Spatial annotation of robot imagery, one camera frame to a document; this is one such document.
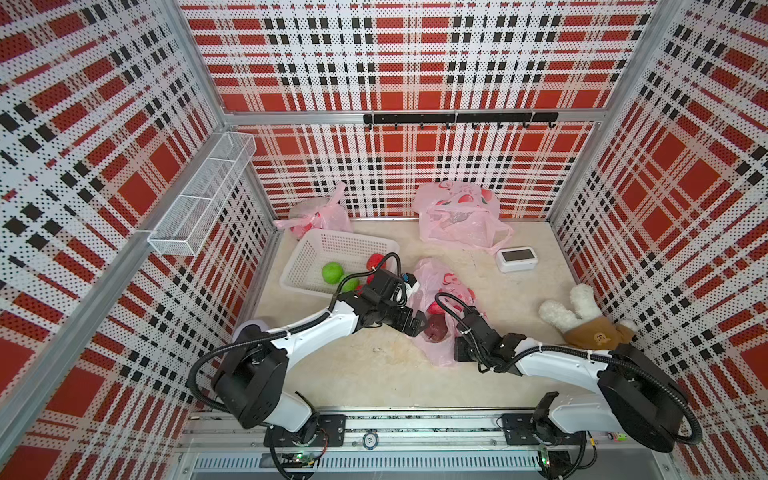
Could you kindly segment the green apple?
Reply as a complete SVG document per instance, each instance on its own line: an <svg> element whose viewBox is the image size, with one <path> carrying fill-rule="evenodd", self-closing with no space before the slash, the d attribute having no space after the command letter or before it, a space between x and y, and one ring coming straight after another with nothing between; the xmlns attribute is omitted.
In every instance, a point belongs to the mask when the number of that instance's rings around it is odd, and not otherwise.
<svg viewBox="0 0 768 480"><path fill-rule="evenodd" d="M323 280L329 285L337 285L345 276L343 266L338 262L326 263L321 269Z"/></svg>
<svg viewBox="0 0 768 480"><path fill-rule="evenodd" d="M360 280L358 277L348 277L341 285L341 293L354 292L360 286Z"/></svg>

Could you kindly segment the dark red apple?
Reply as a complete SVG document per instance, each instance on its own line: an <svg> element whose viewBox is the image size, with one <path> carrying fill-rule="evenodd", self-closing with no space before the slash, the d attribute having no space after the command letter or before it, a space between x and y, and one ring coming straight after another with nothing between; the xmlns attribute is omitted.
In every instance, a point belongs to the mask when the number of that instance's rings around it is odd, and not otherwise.
<svg viewBox="0 0 768 480"><path fill-rule="evenodd" d="M431 315L427 321L427 327L423 335L428 343L441 343L446 340L449 334L449 328L444 314Z"/></svg>

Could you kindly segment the white plastic basket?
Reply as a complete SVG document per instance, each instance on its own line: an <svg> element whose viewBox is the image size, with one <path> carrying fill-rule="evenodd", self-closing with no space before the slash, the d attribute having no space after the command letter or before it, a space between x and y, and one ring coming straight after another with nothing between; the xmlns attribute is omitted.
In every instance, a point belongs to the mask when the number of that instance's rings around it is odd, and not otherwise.
<svg viewBox="0 0 768 480"><path fill-rule="evenodd" d="M282 288L329 299L336 286L327 283L322 268L338 263L345 274L366 270L374 254L398 253L400 245L391 239L357 233L310 230L298 242L284 267L279 284Z"/></svg>

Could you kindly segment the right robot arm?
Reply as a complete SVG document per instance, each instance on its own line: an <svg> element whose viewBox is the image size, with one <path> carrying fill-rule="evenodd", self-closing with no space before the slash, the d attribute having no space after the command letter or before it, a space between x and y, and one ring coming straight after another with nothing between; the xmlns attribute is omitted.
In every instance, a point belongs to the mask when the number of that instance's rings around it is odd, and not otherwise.
<svg viewBox="0 0 768 480"><path fill-rule="evenodd" d="M523 334L500 336L472 306L445 312L456 321L466 355L482 373L549 378L588 390L614 419L605 431L621 431L657 452L703 439L688 395L630 344L598 351L544 344Z"/></svg>

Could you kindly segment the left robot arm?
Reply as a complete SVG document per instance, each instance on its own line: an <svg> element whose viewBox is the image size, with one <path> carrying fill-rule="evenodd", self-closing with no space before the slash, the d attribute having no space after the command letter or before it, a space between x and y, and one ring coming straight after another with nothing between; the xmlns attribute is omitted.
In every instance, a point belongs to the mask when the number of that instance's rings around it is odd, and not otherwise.
<svg viewBox="0 0 768 480"><path fill-rule="evenodd" d="M287 373L326 345L360 330L389 326L409 337L426 329L424 313L407 305L420 284L412 273L383 267L357 291L337 292L326 309L285 327L249 324L235 340L202 355L186 386L204 405L231 414L244 429L272 427L309 444L319 434L320 414L301 395L284 390Z"/></svg>

